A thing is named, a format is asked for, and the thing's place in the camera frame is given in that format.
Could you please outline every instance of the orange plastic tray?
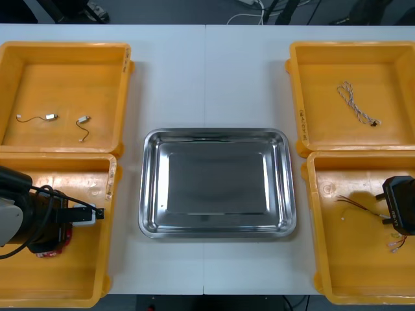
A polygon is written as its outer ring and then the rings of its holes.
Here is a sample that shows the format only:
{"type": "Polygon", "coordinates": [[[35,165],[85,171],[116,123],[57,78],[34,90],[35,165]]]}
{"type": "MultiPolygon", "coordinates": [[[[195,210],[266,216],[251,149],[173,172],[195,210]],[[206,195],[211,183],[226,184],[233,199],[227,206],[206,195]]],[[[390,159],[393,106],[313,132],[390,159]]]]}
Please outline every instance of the orange plastic tray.
{"type": "Polygon", "coordinates": [[[125,43],[8,42],[0,48],[0,152],[123,153],[131,49],[125,43]],[[56,121],[34,119],[55,113],[56,121]],[[80,117],[91,120],[82,126],[80,117]]]}
{"type": "Polygon", "coordinates": [[[348,203],[389,215],[386,178],[415,176],[414,151],[313,152],[302,167],[309,195],[317,274],[316,289],[336,304],[415,304],[415,238],[396,253],[391,225],[348,203]]]}
{"type": "Polygon", "coordinates": [[[412,42],[296,42],[290,73],[297,151],[415,150],[415,45],[412,42]],[[337,93],[352,84],[356,105],[382,121],[359,122],[337,93]]]}
{"type": "MultiPolygon", "coordinates": [[[[33,185],[50,185],[105,208],[104,220],[73,228],[72,240],[57,257],[40,259],[24,249],[1,260],[0,307],[92,307],[110,290],[113,194],[121,178],[116,159],[110,154],[2,153],[0,165],[32,176],[33,185]]],[[[6,245],[0,252],[16,247],[6,245]]]]}

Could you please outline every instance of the white cable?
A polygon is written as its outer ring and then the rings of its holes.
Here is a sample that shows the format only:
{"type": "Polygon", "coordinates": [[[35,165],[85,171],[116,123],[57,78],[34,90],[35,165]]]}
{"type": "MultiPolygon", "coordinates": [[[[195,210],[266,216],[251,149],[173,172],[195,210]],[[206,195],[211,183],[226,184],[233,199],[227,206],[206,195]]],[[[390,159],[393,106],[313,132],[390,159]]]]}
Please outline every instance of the white cable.
{"type": "MultiPolygon", "coordinates": [[[[261,15],[259,15],[259,14],[245,14],[245,13],[243,13],[243,14],[236,14],[236,15],[232,16],[231,18],[229,18],[229,20],[228,20],[228,22],[226,24],[229,25],[229,23],[234,18],[236,18],[236,17],[239,17],[239,16],[250,16],[250,17],[260,17],[261,19],[259,20],[258,25],[264,25],[263,17],[264,17],[264,14],[265,14],[265,7],[264,7],[264,4],[262,3],[261,0],[257,0],[257,2],[261,6],[261,11],[262,11],[262,14],[261,15]]],[[[310,3],[310,2],[311,2],[311,0],[306,0],[306,1],[302,2],[302,3],[300,3],[297,7],[306,5],[307,3],[310,3]]],[[[271,14],[270,16],[279,16],[279,14],[280,14],[280,12],[275,13],[275,14],[271,14]]]]}
{"type": "Polygon", "coordinates": [[[346,104],[355,111],[356,118],[360,122],[362,122],[363,124],[370,124],[371,126],[377,126],[382,124],[382,121],[369,117],[362,110],[360,110],[359,107],[357,107],[355,99],[353,98],[353,86],[350,82],[344,81],[341,86],[337,87],[337,92],[344,99],[346,104]]]}

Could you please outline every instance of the wire connector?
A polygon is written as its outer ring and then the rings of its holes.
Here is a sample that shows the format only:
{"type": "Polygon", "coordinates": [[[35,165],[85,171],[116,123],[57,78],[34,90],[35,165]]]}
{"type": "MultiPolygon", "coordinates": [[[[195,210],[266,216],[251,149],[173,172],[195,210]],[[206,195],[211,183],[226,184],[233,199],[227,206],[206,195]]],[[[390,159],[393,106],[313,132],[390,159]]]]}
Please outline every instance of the wire connector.
{"type": "Polygon", "coordinates": [[[84,138],[79,139],[79,142],[80,142],[80,143],[83,143],[83,142],[85,141],[85,138],[87,138],[87,137],[88,137],[88,135],[89,135],[89,131],[88,131],[86,128],[81,127],[81,125],[79,125],[79,124],[86,123],[86,122],[88,122],[89,120],[91,120],[91,117],[90,117],[89,115],[84,115],[83,117],[79,118],[79,119],[75,122],[75,124],[76,124],[76,125],[77,125],[77,126],[78,126],[81,130],[84,130],[84,131],[86,132],[86,135],[84,136],[84,138]]]}
{"type": "Polygon", "coordinates": [[[36,116],[36,117],[30,118],[29,120],[26,120],[26,121],[21,121],[20,118],[21,118],[21,115],[16,115],[16,120],[18,122],[20,122],[20,123],[26,123],[26,122],[29,122],[29,121],[31,121],[33,119],[41,119],[43,121],[53,121],[53,120],[56,120],[57,118],[59,118],[59,116],[58,115],[55,115],[54,113],[51,113],[51,114],[46,115],[44,118],[39,117],[39,116],[36,116]]]}
{"type": "Polygon", "coordinates": [[[82,123],[85,123],[86,121],[88,121],[90,119],[91,119],[91,117],[89,115],[85,115],[85,116],[79,118],[78,122],[82,124],[82,123]]]}

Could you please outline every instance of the floor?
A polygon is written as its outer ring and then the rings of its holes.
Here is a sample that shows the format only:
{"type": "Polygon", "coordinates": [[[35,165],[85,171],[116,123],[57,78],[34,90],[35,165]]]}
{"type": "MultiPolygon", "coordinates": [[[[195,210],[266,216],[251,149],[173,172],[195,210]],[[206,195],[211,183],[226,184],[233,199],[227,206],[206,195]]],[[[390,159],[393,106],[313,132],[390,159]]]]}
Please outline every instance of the floor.
{"type": "MultiPolygon", "coordinates": [[[[53,23],[43,8],[35,0],[25,0],[39,23],[53,23]]],[[[108,11],[112,24],[198,24],[223,25],[236,14],[258,14],[238,0],[92,0],[108,11]]],[[[268,7],[272,0],[263,0],[268,7]]],[[[280,0],[276,8],[283,8],[287,0],[280,0]]],[[[298,7],[291,19],[291,25],[306,25],[317,0],[298,7]]],[[[345,17],[356,0],[322,0],[310,25],[327,25],[330,21],[345,17]]],[[[386,9],[382,25],[393,25],[415,0],[394,0],[386,9]]],[[[270,18],[269,25],[276,17],[270,18]]],[[[258,17],[241,16],[231,24],[255,25],[258,17]]]]}
{"type": "MultiPolygon", "coordinates": [[[[39,23],[53,23],[43,8],[34,0],[25,0],[30,6],[39,23]]],[[[242,5],[238,0],[94,0],[104,7],[112,24],[199,24],[199,25],[224,25],[236,14],[258,14],[257,10],[251,10],[242,5]]],[[[267,7],[272,0],[263,0],[267,7]]],[[[287,0],[281,0],[278,7],[283,7],[287,0]]],[[[310,25],[327,25],[330,21],[340,19],[347,15],[355,0],[322,0],[310,25]]],[[[291,25],[306,25],[309,21],[317,0],[312,0],[295,11],[291,25]]],[[[415,0],[394,0],[387,8],[382,25],[393,25],[409,8],[415,6],[415,0]]],[[[255,25],[258,17],[241,16],[235,18],[232,24],[255,25]]],[[[305,310],[306,299],[303,296],[287,296],[295,310],[305,310]]],[[[107,295],[92,309],[99,311],[123,310],[146,311],[149,304],[154,303],[157,311],[186,311],[182,297],[161,298],[160,296],[134,296],[134,295],[107,295]]],[[[281,309],[281,297],[269,297],[276,306],[273,310],[281,309]]],[[[337,306],[332,305],[324,296],[311,296],[309,311],[405,311],[413,310],[413,306],[337,306]]]]}
{"type": "MultiPolygon", "coordinates": [[[[304,311],[307,299],[302,295],[286,296],[294,311],[304,311]]],[[[107,295],[96,304],[92,311],[148,311],[154,306],[156,311],[288,311],[284,309],[282,296],[255,296],[250,300],[247,296],[233,296],[227,303],[223,303],[223,296],[213,297],[210,303],[203,300],[203,308],[195,308],[195,301],[201,296],[148,296],[148,295],[107,295]]],[[[332,305],[324,296],[312,295],[308,311],[410,311],[414,306],[337,306],[332,305]]],[[[14,311],[28,309],[15,308],[14,311]]],[[[57,311],[63,309],[30,309],[31,311],[57,311]]]]}

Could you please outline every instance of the metal tray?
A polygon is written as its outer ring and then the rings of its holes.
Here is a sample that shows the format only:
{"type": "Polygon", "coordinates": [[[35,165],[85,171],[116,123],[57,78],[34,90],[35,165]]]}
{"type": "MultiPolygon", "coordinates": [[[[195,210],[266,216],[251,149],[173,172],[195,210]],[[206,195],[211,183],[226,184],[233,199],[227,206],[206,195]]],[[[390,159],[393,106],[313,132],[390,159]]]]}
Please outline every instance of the metal tray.
{"type": "Polygon", "coordinates": [[[250,128],[150,132],[139,226],[150,238],[289,235],[296,210],[286,136],[250,128]]]}

